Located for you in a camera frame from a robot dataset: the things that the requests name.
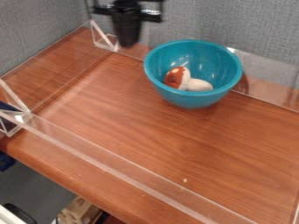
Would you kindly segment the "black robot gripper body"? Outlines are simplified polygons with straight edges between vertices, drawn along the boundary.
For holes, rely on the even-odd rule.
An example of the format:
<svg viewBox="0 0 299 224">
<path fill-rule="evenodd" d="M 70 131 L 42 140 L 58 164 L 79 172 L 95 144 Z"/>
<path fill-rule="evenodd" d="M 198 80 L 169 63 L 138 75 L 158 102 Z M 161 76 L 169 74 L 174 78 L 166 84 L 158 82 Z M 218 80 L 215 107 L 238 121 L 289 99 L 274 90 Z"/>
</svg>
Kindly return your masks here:
<svg viewBox="0 0 299 224">
<path fill-rule="evenodd" d="M 158 9 L 146 9 L 142 2 L 157 3 Z M 134 15 L 143 22 L 163 22 L 165 0 L 114 0 L 113 3 L 93 2 L 93 12 L 99 15 Z"/>
</svg>

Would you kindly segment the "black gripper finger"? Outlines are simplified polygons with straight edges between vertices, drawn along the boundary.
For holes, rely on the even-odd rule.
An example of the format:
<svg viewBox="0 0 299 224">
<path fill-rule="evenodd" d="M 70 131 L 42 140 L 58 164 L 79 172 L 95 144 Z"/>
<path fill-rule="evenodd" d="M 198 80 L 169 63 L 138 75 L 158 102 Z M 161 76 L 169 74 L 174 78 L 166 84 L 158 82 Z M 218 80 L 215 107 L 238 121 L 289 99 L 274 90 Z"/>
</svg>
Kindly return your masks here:
<svg viewBox="0 0 299 224">
<path fill-rule="evenodd" d="M 114 15 L 113 25 L 119 44 L 123 47 L 131 47 L 141 37 L 142 21 L 139 16 Z"/>
</svg>

